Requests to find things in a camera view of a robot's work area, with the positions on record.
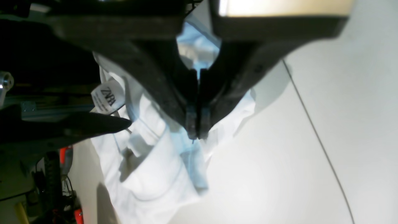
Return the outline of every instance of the white garment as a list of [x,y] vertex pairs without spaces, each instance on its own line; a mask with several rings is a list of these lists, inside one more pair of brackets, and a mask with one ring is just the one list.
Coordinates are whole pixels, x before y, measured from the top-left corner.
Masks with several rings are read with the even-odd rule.
[[[189,24],[185,27],[180,53],[189,52],[185,56],[196,69],[209,67],[218,48]],[[254,113],[255,102],[249,91],[207,140],[192,141],[132,76],[106,58],[94,57],[101,81],[115,79],[126,91],[119,115],[134,121],[129,130],[92,138],[112,205],[123,224],[166,224],[179,207],[207,192],[206,163],[214,147],[233,138],[241,121]]]

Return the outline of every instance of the care label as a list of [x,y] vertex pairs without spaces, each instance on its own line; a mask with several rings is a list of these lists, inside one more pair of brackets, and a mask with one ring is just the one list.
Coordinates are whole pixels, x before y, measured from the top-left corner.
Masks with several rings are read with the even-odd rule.
[[123,88],[116,80],[110,80],[97,86],[92,92],[94,105],[101,114],[112,114],[126,101]]

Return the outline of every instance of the clothing label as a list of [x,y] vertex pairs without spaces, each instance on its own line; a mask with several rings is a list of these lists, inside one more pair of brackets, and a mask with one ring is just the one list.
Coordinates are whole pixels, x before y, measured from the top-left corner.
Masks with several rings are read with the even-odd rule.
[[97,86],[91,96],[97,112],[101,114],[112,114],[125,104],[125,93],[116,80]]

